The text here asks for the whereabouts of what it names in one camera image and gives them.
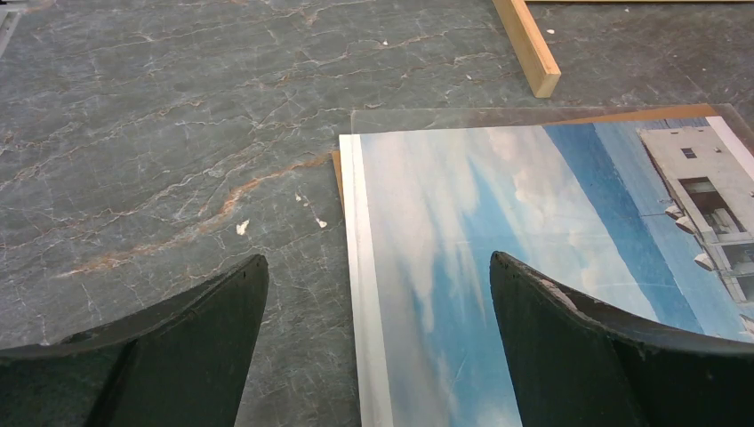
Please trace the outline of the building and sky photo print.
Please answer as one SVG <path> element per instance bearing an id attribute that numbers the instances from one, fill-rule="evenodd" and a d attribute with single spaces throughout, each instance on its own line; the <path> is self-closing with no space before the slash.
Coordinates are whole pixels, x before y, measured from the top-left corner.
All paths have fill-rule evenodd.
<path id="1" fill-rule="evenodd" d="M 364 426 L 525 426 L 495 252 L 753 346 L 753 156 L 722 117 L 343 134 L 339 148 Z"/>

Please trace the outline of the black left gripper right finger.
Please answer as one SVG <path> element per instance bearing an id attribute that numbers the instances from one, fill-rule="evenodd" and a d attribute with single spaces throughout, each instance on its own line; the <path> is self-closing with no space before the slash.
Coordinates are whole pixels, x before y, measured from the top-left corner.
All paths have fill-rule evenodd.
<path id="1" fill-rule="evenodd" d="M 504 252 L 490 285 L 523 425 L 752 425 L 751 343 L 641 318 Z"/>

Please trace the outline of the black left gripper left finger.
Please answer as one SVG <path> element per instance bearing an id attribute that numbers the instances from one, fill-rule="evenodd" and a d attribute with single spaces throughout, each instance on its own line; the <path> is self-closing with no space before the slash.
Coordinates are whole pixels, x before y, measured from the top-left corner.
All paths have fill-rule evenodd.
<path id="1" fill-rule="evenodd" d="M 2 350 L 2 425 L 232 425 L 268 290 L 256 254 L 117 321 Z"/>

